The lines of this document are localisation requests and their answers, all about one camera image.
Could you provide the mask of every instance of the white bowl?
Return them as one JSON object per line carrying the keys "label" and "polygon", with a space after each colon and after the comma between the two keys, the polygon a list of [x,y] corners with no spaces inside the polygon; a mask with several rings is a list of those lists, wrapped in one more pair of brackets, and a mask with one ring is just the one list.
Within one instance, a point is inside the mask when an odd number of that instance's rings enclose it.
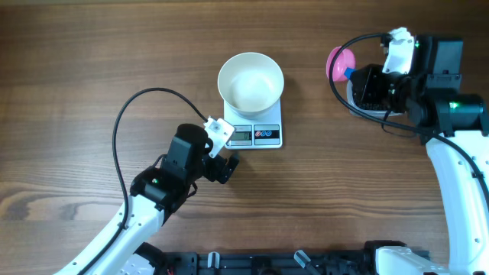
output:
{"label": "white bowl", "polygon": [[217,86],[235,112],[250,117],[265,113],[280,99],[283,73],[262,53],[240,53],[222,66]]}

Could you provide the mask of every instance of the digital scale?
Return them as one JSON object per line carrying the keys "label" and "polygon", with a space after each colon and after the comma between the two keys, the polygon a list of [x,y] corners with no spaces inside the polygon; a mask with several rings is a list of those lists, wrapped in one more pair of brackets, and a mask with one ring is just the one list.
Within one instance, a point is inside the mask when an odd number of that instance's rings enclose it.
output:
{"label": "digital scale", "polygon": [[225,102],[224,119],[236,128],[235,134],[225,145],[230,150],[282,147],[280,100],[270,110],[250,118],[239,115]]}

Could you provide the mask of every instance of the blue object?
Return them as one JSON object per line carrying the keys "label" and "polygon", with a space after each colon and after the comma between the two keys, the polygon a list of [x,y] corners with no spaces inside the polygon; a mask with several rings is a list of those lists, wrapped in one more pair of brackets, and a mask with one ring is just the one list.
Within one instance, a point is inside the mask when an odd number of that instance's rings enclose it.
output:
{"label": "blue object", "polygon": [[353,73],[355,69],[352,68],[346,68],[345,73],[343,73],[347,79],[350,79],[351,73]]}

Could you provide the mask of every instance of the wood grain surface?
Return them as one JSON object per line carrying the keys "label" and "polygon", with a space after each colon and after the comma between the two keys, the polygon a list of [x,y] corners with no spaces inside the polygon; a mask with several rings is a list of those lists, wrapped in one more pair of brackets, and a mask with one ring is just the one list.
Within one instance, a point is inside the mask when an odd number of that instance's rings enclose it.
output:
{"label": "wood grain surface", "polygon": [[[325,80],[329,51],[407,26],[465,39],[463,92],[488,100],[489,4],[457,1],[168,2],[0,8],[0,274],[53,273],[122,202],[111,137],[122,104],[163,86],[221,117],[216,80],[237,53],[272,57],[285,79],[284,146],[246,150],[226,185],[199,192],[150,239],[163,251],[310,251],[394,239],[448,261],[439,186],[417,139],[350,115]],[[382,63],[379,40],[352,50]],[[127,186],[202,121],[175,96],[129,106],[118,152]]]}

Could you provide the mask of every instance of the pink bowl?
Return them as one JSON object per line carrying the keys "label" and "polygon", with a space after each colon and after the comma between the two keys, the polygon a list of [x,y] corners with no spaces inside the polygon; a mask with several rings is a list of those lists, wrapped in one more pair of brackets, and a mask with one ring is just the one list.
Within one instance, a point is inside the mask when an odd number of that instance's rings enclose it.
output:
{"label": "pink bowl", "polygon": [[[335,54],[341,47],[334,48],[329,54],[328,60],[326,61],[326,77],[329,79],[329,65]],[[336,59],[335,65],[333,66],[333,81],[345,81],[347,80],[345,76],[346,68],[355,68],[355,55],[349,49],[344,49],[339,57]]]}

